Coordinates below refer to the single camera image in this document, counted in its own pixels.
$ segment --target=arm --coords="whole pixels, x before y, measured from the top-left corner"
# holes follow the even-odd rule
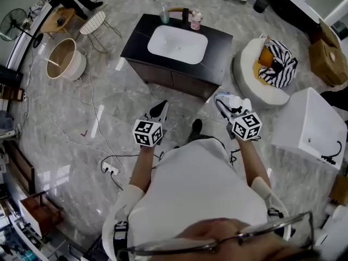
[[[251,140],[242,141],[237,138],[237,142],[240,147],[241,157],[244,163],[246,181],[248,183],[248,186],[251,187],[251,184],[256,177],[261,177],[265,181],[265,183],[269,187],[271,187],[266,168],[263,165],[259,155],[257,154]]]
[[[155,146],[142,147],[138,159],[136,160],[135,167],[132,173],[129,184],[140,188],[143,192],[146,192],[151,181],[151,171],[153,163],[153,152]]]

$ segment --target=white sink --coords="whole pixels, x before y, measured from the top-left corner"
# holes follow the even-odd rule
[[[202,61],[207,44],[202,34],[162,25],[153,32],[147,49],[152,54],[195,65]]]

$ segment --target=white storage box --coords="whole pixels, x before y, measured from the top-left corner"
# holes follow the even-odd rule
[[[308,88],[294,93],[281,110],[272,144],[339,170],[346,137],[343,119],[313,88]]]

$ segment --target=orange pillow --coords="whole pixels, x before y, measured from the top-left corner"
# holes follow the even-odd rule
[[[268,50],[267,47],[263,47],[260,58],[259,58],[259,63],[264,65],[265,67],[271,67],[273,62],[273,54]]]

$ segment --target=eyeglasses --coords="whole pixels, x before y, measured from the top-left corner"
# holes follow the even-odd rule
[[[303,220],[309,215],[310,224],[310,249],[313,249],[314,227],[313,214],[311,211],[301,213],[299,215],[288,216],[282,219],[269,221],[262,225],[247,226],[240,230],[237,235],[222,239],[187,239],[187,238],[172,238],[162,241],[151,241],[148,243],[132,246],[121,249],[117,253],[117,259],[121,253],[130,252],[137,256],[155,256],[155,255],[170,255],[197,251],[213,252],[218,249],[219,245],[229,240],[237,240],[242,243],[244,239],[260,236],[273,232],[277,229],[284,228],[287,225],[294,224]]]

